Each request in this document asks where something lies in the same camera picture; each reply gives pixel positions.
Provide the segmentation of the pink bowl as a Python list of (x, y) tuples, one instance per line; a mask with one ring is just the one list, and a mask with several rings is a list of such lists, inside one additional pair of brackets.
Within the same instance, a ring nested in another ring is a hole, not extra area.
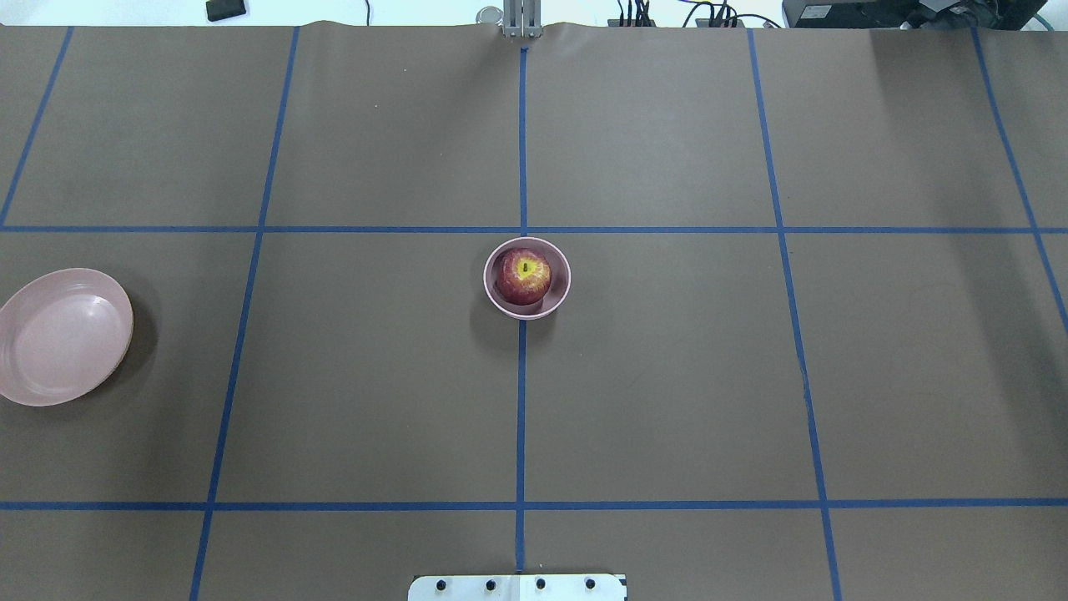
[[(552, 270), (551, 285), (539, 303), (529, 306), (508, 304), (497, 290), (496, 278), (497, 273), (499, 273), (502, 256), (504, 252), (512, 250), (512, 248), (539, 250), (550, 263)], [(563, 304), (563, 301), (571, 290), (571, 264), (569, 264), (564, 252), (557, 246), (548, 242), (548, 240), (543, 240), (541, 237), (523, 236), (515, 237), (515, 239), (496, 247), (484, 265), (483, 286), (488, 300), (491, 301), (496, 309), (499, 309), (504, 315), (511, 316), (511, 318), (530, 321), (545, 318), (545, 316), (550, 315), (551, 312), (556, 311)]]

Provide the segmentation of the pink plate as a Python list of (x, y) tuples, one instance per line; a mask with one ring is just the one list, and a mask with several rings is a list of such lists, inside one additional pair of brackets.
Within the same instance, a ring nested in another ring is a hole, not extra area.
[(81, 398), (117, 369), (131, 338), (134, 306), (114, 278), (92, 269), (38, 276), (1, 311), (1, 393), (27, 407)]

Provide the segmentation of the aluminium frame post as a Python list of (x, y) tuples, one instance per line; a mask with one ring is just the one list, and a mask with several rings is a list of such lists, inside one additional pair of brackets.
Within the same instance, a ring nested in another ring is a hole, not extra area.
[(541, 1), (503, 1), (501, 29), (504, 38), (541, 38)]

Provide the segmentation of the small black device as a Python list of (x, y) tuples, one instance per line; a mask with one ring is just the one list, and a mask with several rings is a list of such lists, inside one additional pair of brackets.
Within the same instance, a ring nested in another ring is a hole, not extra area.
[(222, 22), (247, 14), (245, 0), (208, 0), (204, 3), (205, 15), (210, 23)]

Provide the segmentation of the white pedestal column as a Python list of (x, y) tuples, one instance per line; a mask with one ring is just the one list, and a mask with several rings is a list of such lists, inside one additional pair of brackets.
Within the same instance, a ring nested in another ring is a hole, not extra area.
[(627, 600), (624, 575), (610, 573), (426, 575), (408, 600)]

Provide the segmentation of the red yellow apple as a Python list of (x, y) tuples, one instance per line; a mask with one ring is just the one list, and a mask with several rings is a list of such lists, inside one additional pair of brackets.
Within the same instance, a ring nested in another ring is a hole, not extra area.
[(541, 251), (512, 248), (502, 256), (496, 288), (508, 304), (529, 306), (541, 301), (551, 278), (550, 263)]

